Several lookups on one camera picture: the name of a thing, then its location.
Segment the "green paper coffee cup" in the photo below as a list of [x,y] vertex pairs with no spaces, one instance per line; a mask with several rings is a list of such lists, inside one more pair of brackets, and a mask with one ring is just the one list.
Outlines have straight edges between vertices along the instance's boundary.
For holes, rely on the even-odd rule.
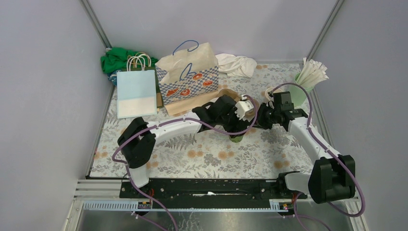
[[230,136],[229,140],[233,143],[240,143],[243,140],[244,136]]

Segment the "stack of black paper cups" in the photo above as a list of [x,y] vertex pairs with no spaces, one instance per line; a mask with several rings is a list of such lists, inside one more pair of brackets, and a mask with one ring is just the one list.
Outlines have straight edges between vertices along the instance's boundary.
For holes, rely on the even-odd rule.
[[275,89],[275,87],[269,87],[264,92],[264,102],[265,103],[268,103],[270,101],[273,102],[274,101],[273,94],[274,93],[280,93],[280,92],[283,92],[283,90],[281,88]]

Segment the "blue checkered paper bag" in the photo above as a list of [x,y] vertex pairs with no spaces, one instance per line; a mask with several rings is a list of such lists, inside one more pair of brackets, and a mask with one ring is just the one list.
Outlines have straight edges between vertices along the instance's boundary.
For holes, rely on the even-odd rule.
[[199,44],[161,58],[156,64],[158,86],[167,113],[180,114],[211,101],[218,94],[218,60],[211,45]]

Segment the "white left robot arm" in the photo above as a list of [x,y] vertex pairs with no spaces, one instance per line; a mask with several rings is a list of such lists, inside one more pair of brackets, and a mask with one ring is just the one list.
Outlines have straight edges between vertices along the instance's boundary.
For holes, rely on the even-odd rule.
[[147,162],[157,144],[210,129],[232,138],[242,136],[255,124],[256,117],[256,102],[248,95],[239,101],[222,95],[168,120],[147,122],[137,117],[118,138],[119,147],[112,160],[120,162],[116,158],[118,153],[125,157],[123,163],[132,183],[130,190],[136,197],[143,198],[149,193]]

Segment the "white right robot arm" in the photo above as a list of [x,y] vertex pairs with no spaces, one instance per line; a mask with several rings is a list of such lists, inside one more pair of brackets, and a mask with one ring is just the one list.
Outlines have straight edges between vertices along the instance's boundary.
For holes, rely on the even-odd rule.
[[265,129],[282,126],[295,137],[314,163],[311,173],[291,171],[280,173],[276,192],[282,198],[295,191],[308,194],[317,204],[352,198],[356,193],[355,161],[333,149],[311,125],[303,109],[296,109],[288,91],[273,95],[273,102],[262,103],[257,124]]

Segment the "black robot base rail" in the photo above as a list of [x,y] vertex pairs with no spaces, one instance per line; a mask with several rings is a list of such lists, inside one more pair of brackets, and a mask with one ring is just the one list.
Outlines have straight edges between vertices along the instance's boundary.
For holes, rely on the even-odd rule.
[[138,191],[123,181],[119,197],[153,197],[168,209],[285,209],[297,194],[279,180],[151,178]]

